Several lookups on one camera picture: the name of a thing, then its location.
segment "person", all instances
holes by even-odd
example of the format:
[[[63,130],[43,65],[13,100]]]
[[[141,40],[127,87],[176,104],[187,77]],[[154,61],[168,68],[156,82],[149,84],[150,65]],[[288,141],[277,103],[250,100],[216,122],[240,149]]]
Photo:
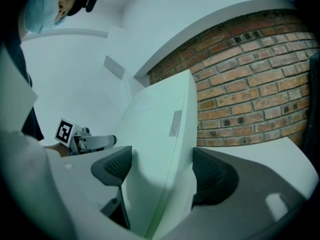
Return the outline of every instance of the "person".
[[[32,80],[21,49],[22,39],[28,32],[40,34],[53,29],[63,23],[66,17],[78,13],[82,7],[83,0],[17,0],[16,7],[8,14],[7,18],[11,17],[12,20],[8,21],[8,28],[5,30],[7,34],[1,40],[15,66],[31,87]],[[38,141],[44,139],[34,108],[29,113],[22,132]],[[67,148],[60,143],[45,148],[58,151],[62,157],[69,155]]]

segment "white wall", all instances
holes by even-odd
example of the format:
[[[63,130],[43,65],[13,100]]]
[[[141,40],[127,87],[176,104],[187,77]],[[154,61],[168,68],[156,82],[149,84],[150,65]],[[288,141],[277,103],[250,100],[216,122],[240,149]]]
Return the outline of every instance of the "white wall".
[[[128,101],[123,83],[103,66],[105,42],[101,37],[62,35],[22,43],[38,94],[34,109],[44,145],[56,143],[61,118],[89,127],[93,135],[113,133]]]
[[[92,12],[81,9],[77,14],[67,17],[55,29],[87,29],[109,32],[110,27],[122,26],[122,13],[96,5]]]
[[[205,29],[243,14],[292,7],[291,2],[284,1],[132,0],[123,13],[125,33],[111,28],[109,35],[113,37],[108,38],[105,52],[133,76],[141,77]]]

